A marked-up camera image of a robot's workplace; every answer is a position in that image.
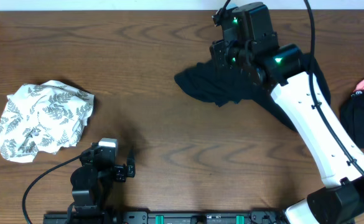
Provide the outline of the black t-shirt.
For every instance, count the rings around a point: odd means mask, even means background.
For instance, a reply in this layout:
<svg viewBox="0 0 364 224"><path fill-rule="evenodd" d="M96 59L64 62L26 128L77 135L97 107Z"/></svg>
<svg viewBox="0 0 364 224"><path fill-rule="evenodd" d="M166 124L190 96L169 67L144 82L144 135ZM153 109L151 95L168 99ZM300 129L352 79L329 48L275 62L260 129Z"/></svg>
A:
<svg viewBox="0 0 364 224"><path fill-rule="evenodd" d="M287 114L242 69L226 68L218 71L214 62L209 60L176 74L174 80L187 95L202 102L215 103L219 107L230 101L238 104L241 100L253 100L283 125L296 130Z"/></svg>

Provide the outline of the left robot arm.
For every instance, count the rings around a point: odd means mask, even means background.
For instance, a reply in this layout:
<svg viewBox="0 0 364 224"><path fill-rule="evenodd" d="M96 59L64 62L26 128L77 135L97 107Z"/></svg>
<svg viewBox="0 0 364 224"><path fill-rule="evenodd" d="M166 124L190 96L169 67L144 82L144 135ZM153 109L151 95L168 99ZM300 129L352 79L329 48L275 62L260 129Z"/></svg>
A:
<svg viewBox="0 0 364 224"><path fill-rule="evenodd" d="M70 181L74 199L75 218L104 218L106 197L115 182L125 182L136 175L135 158L129 150L126 163L116 164L117 147L101 146L93 143L83 151L82 166L73 172Z"/></svg>

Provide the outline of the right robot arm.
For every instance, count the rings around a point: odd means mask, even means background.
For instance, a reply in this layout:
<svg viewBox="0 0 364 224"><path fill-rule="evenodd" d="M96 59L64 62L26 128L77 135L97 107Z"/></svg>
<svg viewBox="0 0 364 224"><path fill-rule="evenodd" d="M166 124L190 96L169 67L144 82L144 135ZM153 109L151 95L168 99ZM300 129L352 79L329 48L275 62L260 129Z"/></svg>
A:
<svg viewBox="0 0 364 224"><path fill-rule="evenodd" d="M305 142L324 187L287 207L287 223L353 223L364 213L364 153L327 103L295 44L280 46L268 7L224 5L213 16L223 37L210 47L218 69L240 68L267 92Z"/></svg>

